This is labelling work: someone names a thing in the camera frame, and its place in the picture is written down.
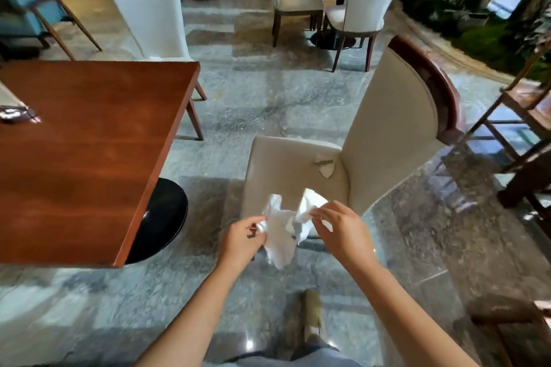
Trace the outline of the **person's left hand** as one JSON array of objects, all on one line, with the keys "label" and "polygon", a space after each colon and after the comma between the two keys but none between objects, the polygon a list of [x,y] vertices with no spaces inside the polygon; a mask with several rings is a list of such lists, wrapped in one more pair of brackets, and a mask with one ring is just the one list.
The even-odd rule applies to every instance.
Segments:
[{"label": "person's left hand", "polygon": [[241,220],[233,223],[224,233],[219,250],[217,267],[226,272],[240,274],[265,245],[266,233],[256,229],[244,229]]}]

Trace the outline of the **person's right hand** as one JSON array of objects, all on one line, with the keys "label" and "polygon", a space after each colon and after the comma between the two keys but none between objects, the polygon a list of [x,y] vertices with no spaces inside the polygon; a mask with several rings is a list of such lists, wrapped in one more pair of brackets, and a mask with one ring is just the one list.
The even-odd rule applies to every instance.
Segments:
[{"label": "person's right hand", "polygon": [[329,221],[329,232],[321,234],[321,239],[349,273],[378,265],[367,225],[349,207],[331,201],[312,210],[311,215]]}]

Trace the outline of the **white tissue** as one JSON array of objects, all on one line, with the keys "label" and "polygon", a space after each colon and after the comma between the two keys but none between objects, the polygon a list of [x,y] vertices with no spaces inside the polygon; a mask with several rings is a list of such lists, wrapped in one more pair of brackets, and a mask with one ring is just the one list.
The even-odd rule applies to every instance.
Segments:
[{"label": "white tissue", "polygon": [[298,245],[317,233],[311,211],[327,202],[314,190],[305,189],[298,209],[292,211],[281,208],[280,195],[269,196],[263,210],[265,220],[257,224],[257,231],[266,234],[264,248],[269,264],[282,270],[292,262]]}]

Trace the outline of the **person's left forearm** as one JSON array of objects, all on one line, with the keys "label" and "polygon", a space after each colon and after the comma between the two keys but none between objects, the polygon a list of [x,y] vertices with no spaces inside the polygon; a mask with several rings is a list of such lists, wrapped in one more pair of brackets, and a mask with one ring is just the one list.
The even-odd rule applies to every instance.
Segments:
[{"label": "person's left forearm", "polygon": [[201,367],[225,301],[249,259],[220,259],[133,367]]}]

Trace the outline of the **person's right forearm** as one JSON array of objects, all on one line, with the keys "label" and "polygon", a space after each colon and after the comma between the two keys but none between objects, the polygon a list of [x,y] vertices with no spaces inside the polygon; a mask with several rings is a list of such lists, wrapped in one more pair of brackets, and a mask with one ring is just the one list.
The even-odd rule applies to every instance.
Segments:
[{"label": "person's right forearm", "polygon": [[480,367],[375,259],[347,267],[407,367]]}]

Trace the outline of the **beige torn scrap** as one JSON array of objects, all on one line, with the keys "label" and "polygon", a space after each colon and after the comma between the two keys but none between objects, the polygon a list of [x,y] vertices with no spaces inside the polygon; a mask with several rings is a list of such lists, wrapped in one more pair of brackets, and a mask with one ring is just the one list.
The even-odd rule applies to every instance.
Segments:
[{"label": "beige torn scrap", "polygon": [[313,163],[325,179],[332,177],[335,169],[335,159],[322,157],[321,159],[315,159]]}]

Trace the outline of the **person's brown shoe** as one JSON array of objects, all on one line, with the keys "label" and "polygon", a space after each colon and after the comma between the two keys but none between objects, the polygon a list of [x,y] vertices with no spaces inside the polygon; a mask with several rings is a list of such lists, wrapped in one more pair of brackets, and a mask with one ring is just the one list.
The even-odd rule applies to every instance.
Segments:
[{"label": "person's brown shoe", "polygon": [[303,293],[302,335],[304,342],[325,344],[322,303],[316,289],[307,289]]}]

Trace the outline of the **black round table base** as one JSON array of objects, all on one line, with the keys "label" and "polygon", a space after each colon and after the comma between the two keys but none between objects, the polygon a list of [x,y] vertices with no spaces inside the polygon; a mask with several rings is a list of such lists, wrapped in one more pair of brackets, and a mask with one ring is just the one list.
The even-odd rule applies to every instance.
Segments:
[{"label": "black round table base", "polygon": [[150,197],[125,265],[147,260],[166,248],[182,230],[189,200],[176,182],[160,177]]}]

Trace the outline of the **cream upholstered wooden chair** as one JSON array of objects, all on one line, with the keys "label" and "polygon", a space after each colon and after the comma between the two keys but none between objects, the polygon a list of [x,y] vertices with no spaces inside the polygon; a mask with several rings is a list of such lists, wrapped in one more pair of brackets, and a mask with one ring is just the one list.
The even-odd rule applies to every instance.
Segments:
[{"label": "cream upholstered wooden chair", "polygon": [[[258,135],[252,142],[240,217],[260,216],[270,194],[296,210],[305,189],[358,216],[464,134],[460,96],[445,72],[396,35],[384,49],[342,147]],[[325,179],[315,159],[335,159]]]}]

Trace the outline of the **person's grey trousers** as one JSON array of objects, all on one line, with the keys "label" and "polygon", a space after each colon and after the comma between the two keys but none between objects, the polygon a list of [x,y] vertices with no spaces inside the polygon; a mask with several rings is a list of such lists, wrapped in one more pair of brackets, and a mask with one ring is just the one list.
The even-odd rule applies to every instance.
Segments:
[{"label": "person's grey trousers", "polygon": [[303,343],[290,359],[268,357],[263,351],[251,352],[227,359],[223,363],[204,361],[201,367],[363,367],[335,347]]}]

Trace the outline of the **brown wooden chair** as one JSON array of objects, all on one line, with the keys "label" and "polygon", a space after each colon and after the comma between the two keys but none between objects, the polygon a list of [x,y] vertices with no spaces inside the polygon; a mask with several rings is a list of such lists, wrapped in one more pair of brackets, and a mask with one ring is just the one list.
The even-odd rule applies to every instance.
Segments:
[{"label": "brown wooden chair", "polygon": [[467,313],[495,338],[503,367],[551,367],[551,299],[488,294],[472,300]]}]

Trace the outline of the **dark wooden chair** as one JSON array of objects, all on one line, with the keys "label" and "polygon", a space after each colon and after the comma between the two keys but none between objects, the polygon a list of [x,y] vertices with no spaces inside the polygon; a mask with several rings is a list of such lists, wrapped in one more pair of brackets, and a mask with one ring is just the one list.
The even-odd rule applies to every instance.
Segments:
[{"label": "dark wooden chair", "polygon": [[514,208],[524,199],[541,218],[541,228],[551,240],[551,148],[525,163],[497,193],[504,208]]}]

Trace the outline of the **white upholstered chair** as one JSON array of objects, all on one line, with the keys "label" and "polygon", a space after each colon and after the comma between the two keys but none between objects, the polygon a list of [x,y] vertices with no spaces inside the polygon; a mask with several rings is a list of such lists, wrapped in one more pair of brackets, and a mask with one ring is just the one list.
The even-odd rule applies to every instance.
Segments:
[{"label": "white upholstered chair", "polygon": [[181,0],[113,0],[145,61],[193,63]]}]

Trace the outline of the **slatted wooden chair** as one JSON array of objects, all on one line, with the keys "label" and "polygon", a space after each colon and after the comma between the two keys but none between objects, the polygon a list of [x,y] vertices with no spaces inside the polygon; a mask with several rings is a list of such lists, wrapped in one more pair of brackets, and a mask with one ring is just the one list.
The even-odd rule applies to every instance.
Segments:
[{"label": "slatted wooden chair", "polygon": [[[551,99],[551,78],[542,86],[521,83],[521,80],[527,76],[534,64],[549,50],[551,50],[551,36],[546,36],[536,46],[523,69],[509,85],[500,89],[500,95],[496,101],[469,129],[463,138],[463,141],[466,142],[479,127],[485,126],[511,159],[511,162],[499,171],[501,174],[516,172],[530,159],[540,155],[545,148],[551,146],[551,105],[547,108],[540,107],[542,101],[547,98]],[[491,120],[491,114],[499,106],[506,106],[513,111],[518,120]],[[539,141],[522,155],[519,155],[510,142],[496,129],[496,125],[520,124],[527,125],[539,138]]]}]

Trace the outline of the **shiny metal tissue holder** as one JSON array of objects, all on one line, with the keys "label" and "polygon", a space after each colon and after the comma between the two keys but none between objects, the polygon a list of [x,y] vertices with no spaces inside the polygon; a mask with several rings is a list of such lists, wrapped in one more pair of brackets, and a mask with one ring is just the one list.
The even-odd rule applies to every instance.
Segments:
[{"label": "shiny metal tissue holder", "polygon": [[0,81],[0,123],[41,123],[41,118]]}]

